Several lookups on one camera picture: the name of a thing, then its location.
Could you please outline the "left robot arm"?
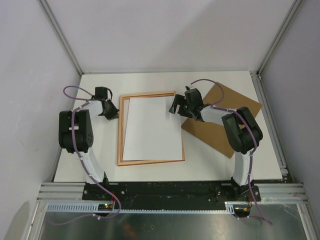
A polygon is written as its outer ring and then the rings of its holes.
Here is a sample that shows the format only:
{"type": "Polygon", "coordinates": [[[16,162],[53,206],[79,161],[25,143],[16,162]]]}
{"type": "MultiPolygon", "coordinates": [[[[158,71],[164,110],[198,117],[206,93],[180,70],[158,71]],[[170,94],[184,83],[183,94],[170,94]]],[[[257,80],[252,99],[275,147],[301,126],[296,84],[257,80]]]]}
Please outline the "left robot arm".
{"type": "Polygon", "coordinates": [[[58,142],[62,149],[74,155],[85,174],[82,199],[92,201],[115,200],[109,180],[93,151],[94,133],[92,119],[104,117],[108,121],[119,117],[119,110],[112,102],[112,91],[104,86],[95,88],[90,99],[79,98],[84,104],[63,110],[58,118],[58,142]]]}

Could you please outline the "printed photo sheet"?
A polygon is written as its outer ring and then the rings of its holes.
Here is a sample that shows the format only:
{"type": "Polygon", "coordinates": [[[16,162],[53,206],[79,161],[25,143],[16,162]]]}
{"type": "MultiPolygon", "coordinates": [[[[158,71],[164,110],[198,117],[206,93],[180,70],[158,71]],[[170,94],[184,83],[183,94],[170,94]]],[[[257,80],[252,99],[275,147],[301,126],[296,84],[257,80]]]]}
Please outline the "printed photo sheet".
{"type": "Polygon", "coordinates": [[[183,159],[181,117],[169,113],[174,96],[132,97],[124,138],[124,161],[183,159]]]}

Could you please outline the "orange wooden picture frame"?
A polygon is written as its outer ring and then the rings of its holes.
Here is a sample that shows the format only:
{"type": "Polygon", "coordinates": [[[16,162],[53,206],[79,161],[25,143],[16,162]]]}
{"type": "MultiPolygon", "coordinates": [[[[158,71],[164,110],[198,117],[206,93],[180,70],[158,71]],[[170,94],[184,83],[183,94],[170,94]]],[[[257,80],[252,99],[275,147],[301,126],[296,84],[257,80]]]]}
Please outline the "orange wooden picture frame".
{"type": "Polygon", "coordinates": [[[128,160],[123,159],[123,153],[125,148],[125,119],[127,119],[127,112],[125,110],[125,101],[129,101],[131,98],[160,98],[160,97],[174,97],[175,91],[167,92],[154,92],[154,93],[138,93],[121,95],[119,98],[119,123],[118,123],[118,140],[117,140],[117,165],[118,166],[135,166],[135,165],[148,165],[157,163],[170,163],[170,162],[182,162],[186,160],[183,139],[181,138],[181,155],[182,159],[168,160],[168,159],[147,159],[147,160],[128,160]]]}

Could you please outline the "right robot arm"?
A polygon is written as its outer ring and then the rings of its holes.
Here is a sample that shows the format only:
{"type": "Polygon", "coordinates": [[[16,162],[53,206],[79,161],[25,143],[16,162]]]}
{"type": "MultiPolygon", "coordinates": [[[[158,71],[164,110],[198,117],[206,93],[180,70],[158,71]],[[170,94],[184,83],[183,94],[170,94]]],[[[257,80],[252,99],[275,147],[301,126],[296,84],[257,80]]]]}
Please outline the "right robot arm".
{"type": "Polygon", "coordinates": [[[254,189],[253,184],[253,155],[263,133],[249,108],[232,109],[205,104],[197,88],[187,87],[184,95],[175,95],[168,112],[223,126],[227,141],[235,152],[235,162],[230,183],[215,186],[216,199],[242,201],[246,198],[255,201],[259,191],[254,189]]]}

